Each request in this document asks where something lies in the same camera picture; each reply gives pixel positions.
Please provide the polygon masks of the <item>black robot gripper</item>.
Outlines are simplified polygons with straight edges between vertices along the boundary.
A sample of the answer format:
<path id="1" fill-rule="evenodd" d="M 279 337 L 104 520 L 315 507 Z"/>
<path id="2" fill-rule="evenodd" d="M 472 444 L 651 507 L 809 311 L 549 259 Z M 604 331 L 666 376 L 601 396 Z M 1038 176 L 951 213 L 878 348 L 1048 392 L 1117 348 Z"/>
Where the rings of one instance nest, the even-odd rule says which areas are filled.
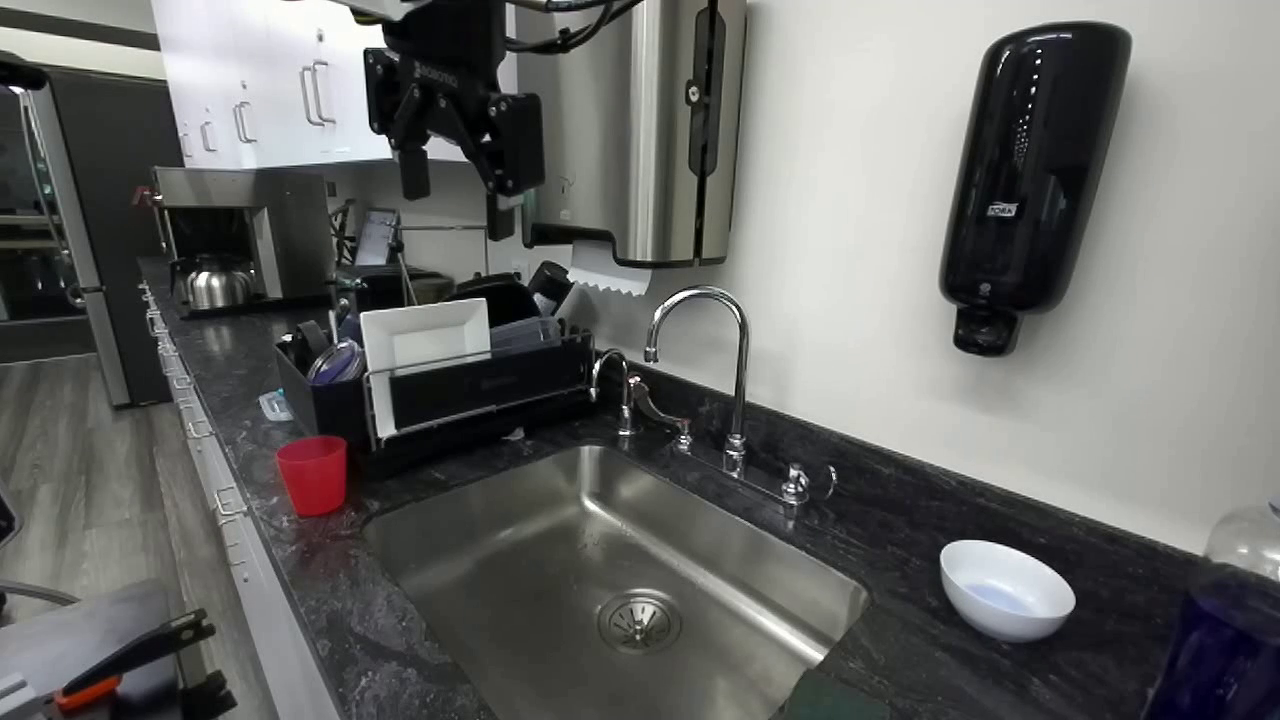
<path id="1" fill-rule="evenodd" d="M 483 232 L 517 232 L 517 200 L 545 185 L 534 93 L 504 93 L 500 0 L 418 0 L 363 52 L 367 128 L 389 139 L 406 200 L 430 193 L 429 139 L 452 139 L 483 185 Z"/>

